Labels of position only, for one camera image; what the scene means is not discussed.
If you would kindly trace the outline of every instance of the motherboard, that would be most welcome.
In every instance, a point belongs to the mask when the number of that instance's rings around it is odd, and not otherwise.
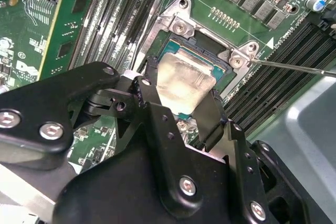
[[[0,0],[0,92],[93,61],[121,74],[143,72],[146,59],[155,56],[160,99],[176,115],[185,143],[197,141],[193,111],[211,89],[221,94],[229,118],[251,134],[316,80],[243,65],[241,58],[328,68],[336,58],[335,30],[330,15],[321,16],[335,3]],[[114,154],[114,125],[102,117],[74,134],[68,160],[78,173]]]

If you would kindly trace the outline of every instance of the screwdriver shaft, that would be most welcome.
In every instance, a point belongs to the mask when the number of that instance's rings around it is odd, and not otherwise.
[[[257,59],[253,59],[251,60],[251,62],[260,64],[260,65],[265,65],[265,66],[291,69],[291,70],[296,70],[300,72],[312,73],[312,74],[318,74],[320,76],[329,76],[329,77],[336,78],[336,72],[325,71],[325,70],[321,70],[317,68],[308,68],[308,67],[289,65],[289,64],[283,64],[283,63],[272,62],[272,61],[257,60]]]

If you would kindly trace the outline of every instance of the capacitor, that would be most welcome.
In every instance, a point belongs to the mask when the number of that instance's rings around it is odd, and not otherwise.
[[[326,6],[324,0],[306,0],[306,8],[312,10],[313,12],[320,12]]]

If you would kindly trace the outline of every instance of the screw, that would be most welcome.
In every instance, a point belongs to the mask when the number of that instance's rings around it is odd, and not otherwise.
[[[230,62],[230,65],[233,68],[240,68],[244,64],[244,62],[242,61],[242,59],[239,56],[231,57],[229,62]]]
[[[266,144],[262,143],[261,146],[262,146],[262,148],[264,148],[264,150],[269,152],[269,148]]]
[[[150,81],[146,80],[146,79],[142,79],[142,83],[145,84],[145,85],[147,85],[147,86],[151,85]]]
[[[263,210],[263,208],[261,207],[259,203],[252,201],[250,206],[251,206],[251,210],[253,214],[258,220],[261,220],[261,221],[266,220],[265,211]]]
[[[180,179],[180,188],[181,188],[182,192],[185,195],[188,195],[188,196],[193,196],[196,193],[196,186],[195,186],[194,182],[192,182],[187,177],[182,177]]]
[[[63,135],[63,129],[57,123],[46,123],[40,128],[40,135],[47,140],[56,140]]]
[[[181,33],[183,31],[183,26],[181,26],[181,25],[176,26],[176,31]]]
[[[21,121],[20,116],[13,111],[0,112],[0,128],[8,129],[17,126]]]
[[[186,32],[186,27],[185,24],[182,22],[177,22],[175,23],[175,25],[173,26],[173,30],[176,34],[178,35],[182,35]]]
[[[238,124],[234,123],[233,126],[236,128],[236,130],[242,131],[242,128],[240,128]]]
[[[114,74],[114,71],[112,68],[104,68],[103,71],[107,74],[110,74],[110,75],[113,75]]]
[[[186,131],[188,129],[188,125],[183,121],[178,121],[177,127],[180,131]]]

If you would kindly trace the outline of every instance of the gray metal panel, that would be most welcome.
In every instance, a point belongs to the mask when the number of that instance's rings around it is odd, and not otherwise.
[[[335,136],[336,79],[325,77],[253,139],[270,144],[333,223]]]

